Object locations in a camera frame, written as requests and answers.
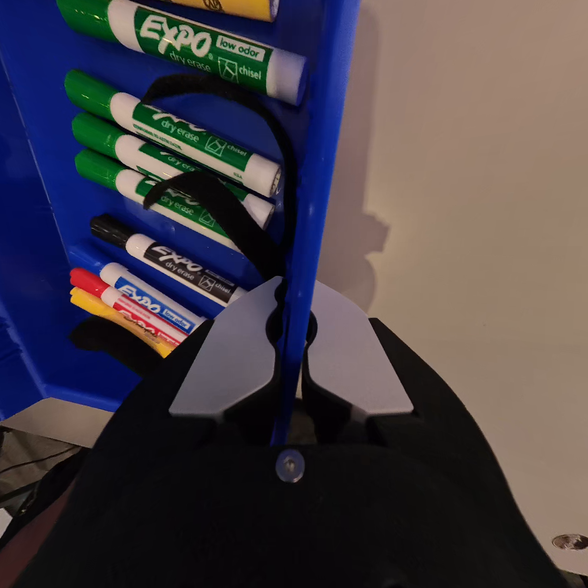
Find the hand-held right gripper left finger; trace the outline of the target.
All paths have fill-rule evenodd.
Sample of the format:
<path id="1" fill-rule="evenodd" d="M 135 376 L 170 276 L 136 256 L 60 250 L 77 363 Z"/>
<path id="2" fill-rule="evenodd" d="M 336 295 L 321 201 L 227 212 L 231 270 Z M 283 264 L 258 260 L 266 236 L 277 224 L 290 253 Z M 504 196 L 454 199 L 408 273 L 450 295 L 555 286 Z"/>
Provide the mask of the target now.
<path id="1" fill-rule="evenodd" d="M 172 416 L 221 420 L 279 376 L 287 287 L 284 277 L 273 277 L 217 316 L 169 408 Z"/>

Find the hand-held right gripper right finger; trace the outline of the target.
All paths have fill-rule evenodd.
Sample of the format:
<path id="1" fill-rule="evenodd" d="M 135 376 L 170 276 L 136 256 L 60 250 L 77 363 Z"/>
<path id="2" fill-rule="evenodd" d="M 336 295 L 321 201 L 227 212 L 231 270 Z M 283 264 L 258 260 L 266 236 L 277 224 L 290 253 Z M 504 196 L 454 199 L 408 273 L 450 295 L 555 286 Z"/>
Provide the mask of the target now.
<path id="1" fill-rule="evenodd" d="M 318 425 L 408 415 L 410 400 L 367 314 L 316 281 L 301 376 L 305 409 Z"/>

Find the blue dry erase marker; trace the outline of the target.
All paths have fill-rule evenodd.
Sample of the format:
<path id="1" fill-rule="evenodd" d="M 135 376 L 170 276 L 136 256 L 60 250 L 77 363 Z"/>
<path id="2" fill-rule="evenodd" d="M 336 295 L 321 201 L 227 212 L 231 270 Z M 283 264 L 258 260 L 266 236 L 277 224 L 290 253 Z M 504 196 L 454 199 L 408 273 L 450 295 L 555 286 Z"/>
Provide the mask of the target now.
<path id="1" fill-rule="evenodd" d="M 206 320 L 143 281 L 122 264 L 112 261 L 95 247 L 74 245 L 68 249 L 68 255 L 74 267 L 98 275 L 109 286 L 120 290 L 184 334 L 191 334 Z"/>

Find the yellow marker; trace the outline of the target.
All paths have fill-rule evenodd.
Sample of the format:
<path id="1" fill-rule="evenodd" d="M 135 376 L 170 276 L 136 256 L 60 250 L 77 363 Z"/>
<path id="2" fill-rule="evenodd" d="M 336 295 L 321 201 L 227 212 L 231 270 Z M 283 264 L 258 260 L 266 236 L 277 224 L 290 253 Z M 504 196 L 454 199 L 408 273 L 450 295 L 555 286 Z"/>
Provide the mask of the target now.
<path id="1" fill-rule="evenodd" d="M 279 1 L 166 1 L 166 3 L 269 23 L 275 21 L 280 4 Z"/>
<path id="2" fill-rule="evenodd" d="M 70 291 L 70 302 L 93 316 L 106 319 L 133 334 L 137 339 L 147 344 L 161 357 L 167 357 L 176 345 L 156 336 L 151 330 L 145 328 L 143 321 L 136 321 L 130 318 L 127 312 L 119 312 L 105 304 L 101 299 L 80 289 L 72 288 Z"/>

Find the red dry erase marker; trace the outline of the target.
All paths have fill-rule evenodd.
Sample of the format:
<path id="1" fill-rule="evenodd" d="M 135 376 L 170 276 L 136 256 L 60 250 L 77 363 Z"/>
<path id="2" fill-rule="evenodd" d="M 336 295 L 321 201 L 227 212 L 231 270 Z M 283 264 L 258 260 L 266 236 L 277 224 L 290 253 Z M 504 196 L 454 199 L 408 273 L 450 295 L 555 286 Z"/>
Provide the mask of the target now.
<path id="1" fill-rule="evenodd" d="M 95 298 L 99 298 L 105 305 L 124 315 L 126 319 L 133 321 L 174 347 L 179 346 L 187 338 L 187 334 L 85 269 L 73 269 L 70 273 L 70 283 Z"/>

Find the blue plastic bin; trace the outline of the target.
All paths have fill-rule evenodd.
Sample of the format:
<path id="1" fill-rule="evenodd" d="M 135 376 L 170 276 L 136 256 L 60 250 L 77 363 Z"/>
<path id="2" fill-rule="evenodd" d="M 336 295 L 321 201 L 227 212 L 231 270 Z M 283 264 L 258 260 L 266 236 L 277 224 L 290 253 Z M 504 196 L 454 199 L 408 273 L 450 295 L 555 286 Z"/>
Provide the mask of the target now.
<path id="1" fill-rule="evenodd" d="M 261 97 L 288 132 L 299 165 L 296 237 L 284 308 L 286 380 L 302 359 L 331 192 L 360 1 L 281 1 L 274 23 L 162 1 L 141 4 L 305 56 L 301 106 Z M 245 289 L 254 267 L 224 246 L 191 236 L 113 191 L 81 178 L 71 121 L 80 111 L 63 87 L 80 69 L 141 97 L 164 75 L 190 69 L 73 31 L 56 1 L 1 1 L 1 424 L 90 447 L 139 381 L 102 352 L 77 349 L 70 333 L 87 313 L 70 303 L 70 248 L 94 247 L 207 317 L 220 307 L 91 235 L 109 213 Z"/>

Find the black fabric tie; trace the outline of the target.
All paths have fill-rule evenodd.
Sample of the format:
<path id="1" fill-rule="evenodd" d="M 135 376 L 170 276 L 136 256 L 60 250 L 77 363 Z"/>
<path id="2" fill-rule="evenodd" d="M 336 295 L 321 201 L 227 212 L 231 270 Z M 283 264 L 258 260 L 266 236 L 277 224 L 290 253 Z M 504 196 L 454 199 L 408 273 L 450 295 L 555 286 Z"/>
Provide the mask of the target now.
<path id="1" fill-rule="evenodd" d="M 148 106 L 157 99 L 197 93 L 235 102 L 259 115 L 268 125 L 280 148 L 285 170 L 282 239 L 279 243 L 274 242 L 220 179 L 207 172 L 181 173 L 170 180 L 159 182 L 144 197 L 142 207 L 150 209 L 168 189 L 193 197 L 212 215 L 265 281 L 276 276 L 286 277 L 287 255 L 295 239 L 297 218 L 298 162 L 290 137 L 276 116 L 252 92 L 209 75 L 173 74 L 158 77 L 143 95 L 141 104 Z"/>

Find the black dry erase marker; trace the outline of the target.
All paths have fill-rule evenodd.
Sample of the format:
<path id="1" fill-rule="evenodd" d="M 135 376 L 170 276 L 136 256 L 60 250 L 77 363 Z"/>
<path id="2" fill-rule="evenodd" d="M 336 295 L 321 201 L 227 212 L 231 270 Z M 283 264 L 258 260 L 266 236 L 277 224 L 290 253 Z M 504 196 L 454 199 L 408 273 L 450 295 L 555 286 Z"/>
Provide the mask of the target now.
<path id="1" fill-rule="evenodd" d="M 189 259 L 171 246 L 134 231 L 111 215 L 92 217 L 90 228 L 92 235 L 101 241 L 125 250 L 131 257 L 217 305 L 227 307 L 247 293 L 247 290 L 227 278 Z"/>

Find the green dry erase marker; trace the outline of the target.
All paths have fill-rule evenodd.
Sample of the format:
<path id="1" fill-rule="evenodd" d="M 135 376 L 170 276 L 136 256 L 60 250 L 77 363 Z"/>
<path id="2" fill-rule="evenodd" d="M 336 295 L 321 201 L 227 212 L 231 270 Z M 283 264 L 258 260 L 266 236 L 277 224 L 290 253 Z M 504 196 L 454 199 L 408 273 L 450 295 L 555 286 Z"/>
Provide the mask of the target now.
<path id="1" fill-rule="evenodd" d="M 282 168 L 278 163 L 165 110 L 146 105 L 81 70 L 70 70 L 64 87 L 70 101 L 84 111 L 115 122 L 122 129 L 261 196 L 271 198 L 279 187 Z"/>
<path id="2" fill-rule="evenodd" d="M 57 1 L 68 26 L 92 38 L 237 84 L 298 107 L 307 58 L 133 1 Z"/>
<path id="3" fill-rule="evenodd" d="M 114 159 L 91 149 L 84 149 L 75 157 L 77 172 L 87 180 L 119 192 L 145 212 L 155 212 L 167 219 L 202 234 L 213 241 L 240 252 L 226 233 L 194 198 L 168 189 L 149 209 L 143 209 L 145 196 L 159 181 L 127 168 Z"/>
<path id="4" fill-rule="evenodd" d="M 72 132 L 75 139 L 85 147 L 117 160 L 123 167 L 142 176 L 134 189 L 136 195 L 129 197 L 138 203 L 143 202 L 143 198 L 156 182 L 169 180 L 182 173 L 198 172 L 219 180 L 211 172 L 189 163 L 177 154 L 127 134 L 92 114 L 78 114 L 72 121 Z M 169 189 L 151 209 L 193 230 L 199 226 L 199 232 L 214 232 L 227 237 L 220 224 L 202 204 L 194 197 L 182 195 L 176 190 Z"/>

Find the person's maroon clothing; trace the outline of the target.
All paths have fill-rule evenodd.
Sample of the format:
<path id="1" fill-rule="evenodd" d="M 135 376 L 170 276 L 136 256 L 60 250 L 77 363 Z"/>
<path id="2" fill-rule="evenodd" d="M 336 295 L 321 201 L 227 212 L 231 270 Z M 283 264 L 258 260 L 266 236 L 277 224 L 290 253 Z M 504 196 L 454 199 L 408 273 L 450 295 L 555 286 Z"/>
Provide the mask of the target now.
<path id="1" fill-rule="evenodd" d="M 1 550 L 1 587 L 12 587 L 65 508 L 70 489 L 28 522 Z"/>

